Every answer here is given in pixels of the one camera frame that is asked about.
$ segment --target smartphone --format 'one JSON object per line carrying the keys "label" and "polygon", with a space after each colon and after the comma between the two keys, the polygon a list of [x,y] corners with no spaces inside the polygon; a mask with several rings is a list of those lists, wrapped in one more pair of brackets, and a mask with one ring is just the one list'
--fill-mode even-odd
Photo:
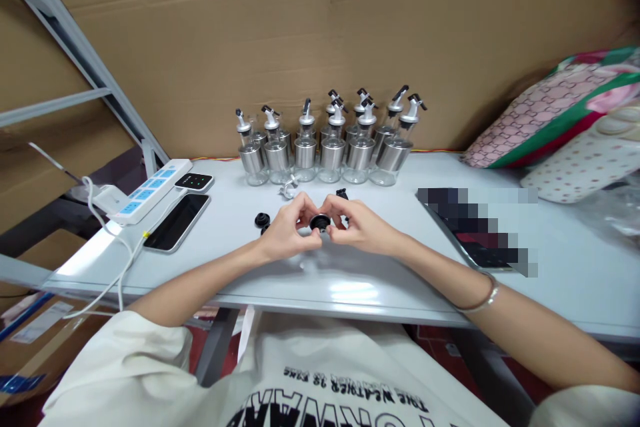
{"label": "smartphone", "polygon": [[210,201],[208,195],[199,193],[188,193],[182,197],[145,240],[144,246],[163,254],[175,252]]}
{"label": "smartphone", "polygon": [[427,202],[432,202],[435,199],[429,194],[427,201],[425,193],[421,190],[427,189],[418,190],[418,200],[465,258],[469,267],[490,272],[512,272],[515,270],[510,263],[516,264],[518,262],[519,250],[505,247],[508,240],[507,234],[489,232],[486,219],[469,215],[469,211],[477,211],[477,208],[473,208],[475,204],[458,203],[457,189],[442,189],[446,195],[442,195],[439,202],[434,202],[438,204],[438,210],[447,211],[448,205],[456,203],[459,205],[459,208],[451,209],[456,213],[455,218],[446,218],[429,207]]}

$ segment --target power strip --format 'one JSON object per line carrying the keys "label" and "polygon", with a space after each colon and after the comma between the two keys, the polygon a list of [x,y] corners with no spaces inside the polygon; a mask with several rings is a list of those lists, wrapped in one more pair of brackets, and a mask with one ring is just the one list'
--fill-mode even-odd
{"label": "power strip", "polygon": [[137,224],[191,167],[193,164],[189,159],[169,160],[167,165],[129,196],[131,201],[121,211],[107,217],[122,226]]}

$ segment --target floor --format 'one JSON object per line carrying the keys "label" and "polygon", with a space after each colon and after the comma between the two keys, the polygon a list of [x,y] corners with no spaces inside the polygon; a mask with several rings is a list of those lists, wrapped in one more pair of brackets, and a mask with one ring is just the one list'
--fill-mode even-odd
{"label": "floor", "polygon": [[[193,334],[193,343],[189,356],[189,371],[194,373],[207,338],[207,332],[195,327],[188,328]],[[451,336],[451,329],[431,326],[405,326],[405,328],[427,354],[436,359],[442,367],[447,369],[460,383],[482,400],[482,395],[464,359],[457,352],[457,347]],[[237,334],[231,339],[223,367],[223,376],[232,373],[237,364],[239,343],[240,334]],[[539,404],[550,395],[550,387],[516,361],[511,358],[505,358],[505,362],[534,403]],[[49,397],[49,393],[34,397],[15,406],[0,408],[0,418],[3,420],[3,425],[21,427],[35,427],[38,425],[42,419],[42,407]]]}

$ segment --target power cord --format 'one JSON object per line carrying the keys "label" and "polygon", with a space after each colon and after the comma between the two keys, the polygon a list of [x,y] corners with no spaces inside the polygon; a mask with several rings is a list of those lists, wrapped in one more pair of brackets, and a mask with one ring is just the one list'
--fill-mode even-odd
{"label": "power cord", "polygon": [[113,288],[115,284],[118,284],[118,307],[120,309],[120,312],[122,312],[125,309],[123,299],[122,299],[123,297],[122,280],[125,274],[129,270],[129,268],[133,265],[133,261],[140,253],[140,250],[142,249],[142,245],[144,241],[153,233],[153,231],[160,224],[160,222],[162,222],[165,219],[165,216],[167,215],[169,210],[175,207],[175,205],[182,199],[182,197],[185,196],[185,194],[187,193],[187,190],[184,189],[182,192],[180,192],[178,197],[174,201],[172,201],[169,204],[169,206],[167,206],[167,208],[160,215],[158,220],[153,224],[153,226],[149,230],[143,232],[142,237],[137,242],[137,244],[135,244],[135,247],[132,249],[127,242],[125,242],[123,239],[121,239],[120,237],[115,235],[111,230],[109,230],[109,228],[107,228],[107,225],[105,224],[105,221],[103,220],[103,218],[95,211],[95,207],[93,206],[93,188],[94,188],[93,181],[89,177],[82,177],[82,182],[89,188],[89,199],[87,200],[87,205],[89,207],[89,210],[91,211],[93,216],[98,220],[98,222],[100,223],[101,227],[105,230],[105,232],[107,232],[110,236],[114,237],[118,242],[120,242],[125,246],[125,248],[129,252],[129,259],[125,264],[125,267],[122,269],[122,272],[120,272],[120,274],[115,279],[113,279],[113,281],[107,287],[105,287],[105,289],[90,304],[85,306],[82,310],[78,310],[77,312],[71,312],[70,314],[67,314],[63,318],[70,319],[83,314],[102,315],[102,316],[111,317],[111,316],[114,316],[115,314],[110,314],[108,312],[94,312],[94,311],[88,312],[88,310],[91,309],[97,302],[99,302],[100,299],[104,297],[107,294],[107,292]]}

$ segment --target white t-shirt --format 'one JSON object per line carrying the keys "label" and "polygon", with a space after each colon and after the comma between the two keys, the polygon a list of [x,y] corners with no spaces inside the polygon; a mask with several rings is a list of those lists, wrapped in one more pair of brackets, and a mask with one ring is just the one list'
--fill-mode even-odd
{"label": "white t-shirt", "polygon": [[[397,324],[256,315],[233,373],[210,388],[187,371],[191,335],[135,312],[111,319],[49,397],[42,426],[506,426]],[[532,426],[635,425],[640,396],[559,392]]]}

